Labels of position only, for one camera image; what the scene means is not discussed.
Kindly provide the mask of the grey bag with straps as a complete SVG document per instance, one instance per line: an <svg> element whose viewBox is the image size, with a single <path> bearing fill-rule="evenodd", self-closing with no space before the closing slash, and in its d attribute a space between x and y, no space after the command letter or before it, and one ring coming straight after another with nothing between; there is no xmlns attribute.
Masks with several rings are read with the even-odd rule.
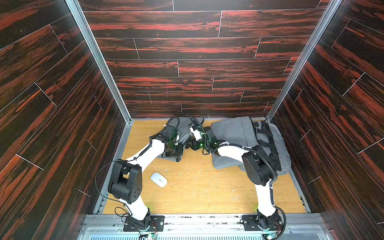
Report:
<svg viewBox="0 0 384 240"><path fill-rule="evenodd" d="M257 142L271 159L277 175L286 175L291 170L292 161L285 140L277 126L266 121L254 121L253 127Z"/></svg>

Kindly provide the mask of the grey laptop bag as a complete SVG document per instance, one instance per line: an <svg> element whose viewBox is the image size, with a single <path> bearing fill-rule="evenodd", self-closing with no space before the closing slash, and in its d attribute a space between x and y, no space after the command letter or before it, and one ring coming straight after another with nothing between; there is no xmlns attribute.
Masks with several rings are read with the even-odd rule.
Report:
<svg viewBox="0 0 384 240"><path fill-rule="evenodd" d="M170 152L164 152L158 157L161 159L173 161L173 162L180 162L184 150L186 149L187 143L191 140L191 137L193 136L190 128L193 127L193 123L189 119L189 117L179 117L180 123L177 130L177 141L175 142L176 149L170 153Z"/></svg>

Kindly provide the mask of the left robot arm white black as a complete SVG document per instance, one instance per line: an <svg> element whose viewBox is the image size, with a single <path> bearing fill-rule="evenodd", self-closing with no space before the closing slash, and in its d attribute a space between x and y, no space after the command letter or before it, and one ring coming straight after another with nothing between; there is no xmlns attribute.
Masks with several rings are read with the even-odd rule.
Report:
<svg viewBox="0 0 384 240"><path fill-rule="evenodd" d="M149 137L149 143L127 160L111 162L112 173L108 184L108 193L124 204L129 211L125 224L139 230L149 227L151 210L141 198L143 189L143 171L157 157L178 158L183 154L182 137L179 131L180 118L172 117L164 128Z"/></svg>

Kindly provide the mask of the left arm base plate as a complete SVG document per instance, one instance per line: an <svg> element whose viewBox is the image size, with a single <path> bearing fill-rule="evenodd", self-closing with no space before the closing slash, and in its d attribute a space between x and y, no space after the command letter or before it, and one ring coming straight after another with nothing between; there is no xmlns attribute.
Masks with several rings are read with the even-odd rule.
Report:
<svg viewBox="0 0 384 240"><path fill-rule="evenodd" d="M149 216L139 221L126 217L123 232L162 232L164 230L164 216Z"/></svg>

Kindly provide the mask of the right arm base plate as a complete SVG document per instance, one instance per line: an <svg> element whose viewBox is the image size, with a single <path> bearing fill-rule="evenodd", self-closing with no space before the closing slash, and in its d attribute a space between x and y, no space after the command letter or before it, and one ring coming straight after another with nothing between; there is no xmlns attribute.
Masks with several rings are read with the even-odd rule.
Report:
<svg viewBox="0 0 384 240"><path fill-rule="evenodd" d="M243 215L240 223L244 226L245 231L272 231L272 232L280 232L285 225L281 216L277 218L277 220L273 221L269 227L262 227L262 224L259 223L258 215Z"/></svg>

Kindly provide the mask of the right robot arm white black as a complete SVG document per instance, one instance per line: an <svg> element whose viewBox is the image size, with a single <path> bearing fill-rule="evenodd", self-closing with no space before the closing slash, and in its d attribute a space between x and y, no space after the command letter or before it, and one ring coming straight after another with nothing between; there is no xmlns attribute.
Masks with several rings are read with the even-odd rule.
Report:
<svg viewBox="0 0 384 240"><path fill-rule="evenodd" d="M250 117L218 121L209 127L194 117L189 119L192 133L187 147L212 155L216 169L240 166L256 187L256 224L263 231L276 231L279 237L287 223L284 211L275 205L273 184L290 170L291 159L277 127Z"/></svg>

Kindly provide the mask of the grey laptop sleeve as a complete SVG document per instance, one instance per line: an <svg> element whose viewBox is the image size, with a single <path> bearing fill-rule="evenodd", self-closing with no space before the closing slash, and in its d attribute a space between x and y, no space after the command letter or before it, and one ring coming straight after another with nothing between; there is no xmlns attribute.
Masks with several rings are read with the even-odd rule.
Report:
<svg viewBox="0 0 384 240"><path fill-rule="evenodd" d="M258 144L254 126L250 117L237 117L214 122L211 128L218 140L244 147L254 147ZM229 167L239 167L245 172L244 164L229 157L213 155L213 166L217 170Z"/></svg>

